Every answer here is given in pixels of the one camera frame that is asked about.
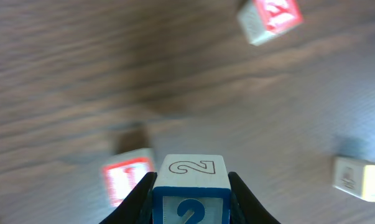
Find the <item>red letter I block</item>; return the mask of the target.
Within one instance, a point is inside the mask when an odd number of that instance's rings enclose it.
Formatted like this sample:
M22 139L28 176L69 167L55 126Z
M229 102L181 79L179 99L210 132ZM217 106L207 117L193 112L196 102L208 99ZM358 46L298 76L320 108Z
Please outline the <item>red letter I block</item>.
M119 206L148 172L155 172L151 148L134 149L112 156L101 168L110 205Z

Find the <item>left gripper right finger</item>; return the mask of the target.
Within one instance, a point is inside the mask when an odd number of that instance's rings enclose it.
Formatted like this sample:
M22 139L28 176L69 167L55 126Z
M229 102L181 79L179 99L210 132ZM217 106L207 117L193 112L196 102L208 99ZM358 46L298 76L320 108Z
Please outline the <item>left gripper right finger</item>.
M236 172L229 172L228 178L231 185L230 224L280 224Z

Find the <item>red letter A block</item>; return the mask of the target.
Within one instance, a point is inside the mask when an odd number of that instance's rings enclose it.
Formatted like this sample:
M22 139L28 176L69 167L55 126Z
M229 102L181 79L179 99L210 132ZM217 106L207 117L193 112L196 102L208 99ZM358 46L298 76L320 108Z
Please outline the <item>red letter A block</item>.
M251 45L261 45L303 23L296 0L248 0L237 13Z

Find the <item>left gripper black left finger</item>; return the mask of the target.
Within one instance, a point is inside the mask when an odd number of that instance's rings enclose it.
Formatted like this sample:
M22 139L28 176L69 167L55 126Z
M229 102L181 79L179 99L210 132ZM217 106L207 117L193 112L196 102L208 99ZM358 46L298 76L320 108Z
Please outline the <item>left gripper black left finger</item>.
M153 186L156 178L156 172L148 172L100 224L153 224Z

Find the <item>blue number 2 block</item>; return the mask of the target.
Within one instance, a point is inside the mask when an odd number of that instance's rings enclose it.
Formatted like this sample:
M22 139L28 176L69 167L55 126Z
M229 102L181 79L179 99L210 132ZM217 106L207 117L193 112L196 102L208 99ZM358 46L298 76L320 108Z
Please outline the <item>blue number 2 block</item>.
M231 185L220 155L167 155L152 196L154 224L230 222Z

